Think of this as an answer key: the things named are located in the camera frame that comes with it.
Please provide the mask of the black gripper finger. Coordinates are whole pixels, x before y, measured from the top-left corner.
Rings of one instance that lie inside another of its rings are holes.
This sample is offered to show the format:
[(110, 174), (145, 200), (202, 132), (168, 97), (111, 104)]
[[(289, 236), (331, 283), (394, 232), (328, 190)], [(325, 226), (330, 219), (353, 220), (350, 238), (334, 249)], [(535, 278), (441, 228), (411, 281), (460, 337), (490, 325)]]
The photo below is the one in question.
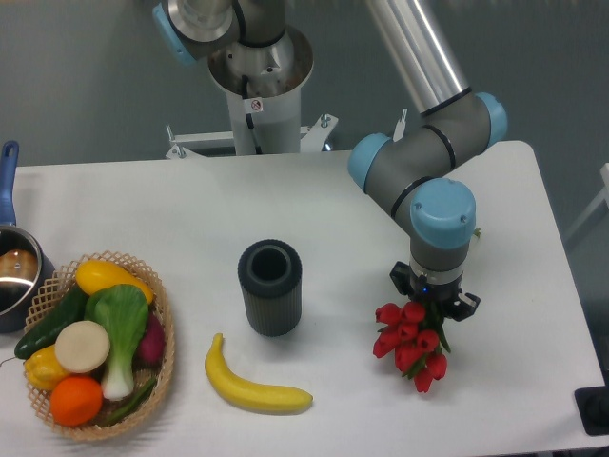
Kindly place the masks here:
[(473, 316), (481, 298), (469, 292), (460, 292), (445, 306), (445, 315), (454, 321), (463, 321)]
[(410, 267), (408, 264), (398, 261), (391, 269), (389, 277), (400, 295), (410, 295)]

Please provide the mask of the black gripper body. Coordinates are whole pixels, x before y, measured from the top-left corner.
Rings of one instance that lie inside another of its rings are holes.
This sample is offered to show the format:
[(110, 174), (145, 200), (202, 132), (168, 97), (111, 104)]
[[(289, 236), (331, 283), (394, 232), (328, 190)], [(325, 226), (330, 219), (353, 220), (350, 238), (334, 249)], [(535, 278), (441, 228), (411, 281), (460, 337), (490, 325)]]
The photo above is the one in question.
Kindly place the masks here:
[(457, 313), (463, 265), (447, 271), (434, 271), (413, 262), (403, 265), (402, 270), (404, 295), (422, 304), (435, 304), (442, 314)]

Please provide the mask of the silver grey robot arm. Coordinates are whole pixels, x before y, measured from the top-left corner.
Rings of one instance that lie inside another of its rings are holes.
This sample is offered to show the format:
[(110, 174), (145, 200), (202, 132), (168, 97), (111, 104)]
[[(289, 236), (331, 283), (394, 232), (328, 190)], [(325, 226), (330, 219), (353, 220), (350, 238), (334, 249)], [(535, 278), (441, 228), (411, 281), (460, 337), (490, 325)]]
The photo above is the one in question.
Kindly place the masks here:
[[(476, 206), (448, 174), (504, 137), (506, 113), (493, 95), (472, 91), (425, 2), (367, 6), (422, 125), (366, 136), (348, 171), (409, 236), (409, 262), (390, 274), (396, 289), (461, 321), (480, 302), (461, 287)], [(322, 127), (301, 131), (300, 91), (313, 56), (287, 24), (284, 2), (162, 1), (152, 15), (175, 58), (206, 61), (225, 92), (237, 154), (302, 152), (306, 142), (325, 140)]]

